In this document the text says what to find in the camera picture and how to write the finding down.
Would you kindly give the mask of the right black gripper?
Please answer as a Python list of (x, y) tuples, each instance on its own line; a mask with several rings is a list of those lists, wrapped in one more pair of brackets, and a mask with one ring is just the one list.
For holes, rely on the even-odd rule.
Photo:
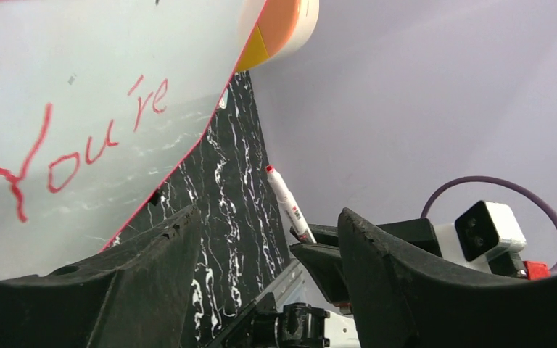
[[(298, 243), (289, 249), (309, 272), (328, 303), (335, 307), (347, 306), (351, 301), (338, 247), (337, 228), (310, 224), (309, 229), (317, 244)], [(389, 234), (442, 257), (434, 226), (427, 218), (391, 223)]]

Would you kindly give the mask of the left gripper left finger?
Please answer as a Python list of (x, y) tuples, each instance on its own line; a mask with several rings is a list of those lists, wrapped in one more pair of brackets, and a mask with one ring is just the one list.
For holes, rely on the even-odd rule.
[(200, 239), (188, 206), (48, 275), (0, 281), (0, 347), (178, 347)]

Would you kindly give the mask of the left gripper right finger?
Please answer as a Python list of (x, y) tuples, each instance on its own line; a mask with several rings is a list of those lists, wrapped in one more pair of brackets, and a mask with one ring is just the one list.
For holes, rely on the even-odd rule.
[(347, 208), (337, 232), (363, 347), (557, 347), (557, 275), (528, 281), (465, 268)]

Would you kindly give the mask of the white marker pen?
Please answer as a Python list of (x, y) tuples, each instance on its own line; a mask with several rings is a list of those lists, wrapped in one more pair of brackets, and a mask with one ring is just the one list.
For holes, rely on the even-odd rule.
[(301, 243), (315, 244), (316, 239), (310, 231), (308, 222), (280, 172), (272, 165), (268, 165), (265, 172), (280, 208), (291, 223), (295, 238)]

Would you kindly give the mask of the pink framed whiteboard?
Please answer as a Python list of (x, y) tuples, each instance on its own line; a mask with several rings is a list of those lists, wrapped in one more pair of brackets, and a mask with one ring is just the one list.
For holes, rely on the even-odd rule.
[(263, 1), (0, 1), (0, 280), (98, 253), (201, 139)]

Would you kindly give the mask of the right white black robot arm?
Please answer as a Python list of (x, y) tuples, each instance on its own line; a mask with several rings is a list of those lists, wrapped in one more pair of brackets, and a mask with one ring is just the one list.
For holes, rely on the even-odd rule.
[(285, 304), (279, 310), (277, 295), (270, 291), (248, 305), (209, 347), (359, 347), (355, 321), (350, 316), (337, 230), (327, 225), (312, 225), (310, 229), (324, 249), (304, 253), (302, 266), (326, 301), (341, 312), (303, 302)]

